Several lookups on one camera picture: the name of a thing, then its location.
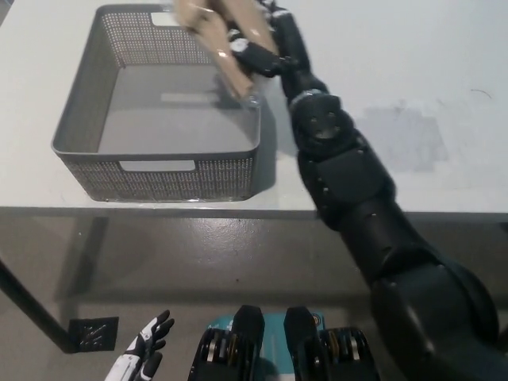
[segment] white robotic hand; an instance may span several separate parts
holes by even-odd
[[[162,354],[157,352],[166,345],[164,337],[175,324],[164,311],[139,332],[117,358],[105,381],[150,381],[159,368]]]

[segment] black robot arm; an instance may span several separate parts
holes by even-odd
[[[497,312],[483,284],[410,224],[386,168],[341,100],[313,75],[291,13],[272,0],[259,3],[280,56],[252,43],[233,53],[251,71],[280,76],[302,181],[370,287],[371,311],[395,362],[409,380],[508,379],[508,360],[494,347]]]

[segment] white table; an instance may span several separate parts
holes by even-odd
[[[50,148],[95,10],[125,0],[19,0],[0,28],[0,210],[313,217],[278,87],[276,181],[244,202],[91,200]],[[131,2],[149,2],[132,0]],[[508,2],[280,0],[316,74],[344,100],[410,213],[505,221]]]

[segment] gray floor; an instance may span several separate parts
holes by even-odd
[[[0,0],[0,21],[6,9]],[[501,309],[508,306],[508,240],[498,226],[418,228],[474,270]],[[307,304],[325,312],[327,326],[358,325],[383,379],[401,379],[358,271],[319,221],[0,216],[0,257],[64,324],[120,317],[115,352],[66,356],[0,294],[1,379],[101,380],[136,332],[170,308],[176,325],[156,379],[185,380],[208,321],[241,303],[266,311]]]

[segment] gray mesh basket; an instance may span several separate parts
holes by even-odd
[[[154,25],[161,10],[98,10],[53,149],[95,200],[246,199],[260,110],[229,97],[192,36]]]

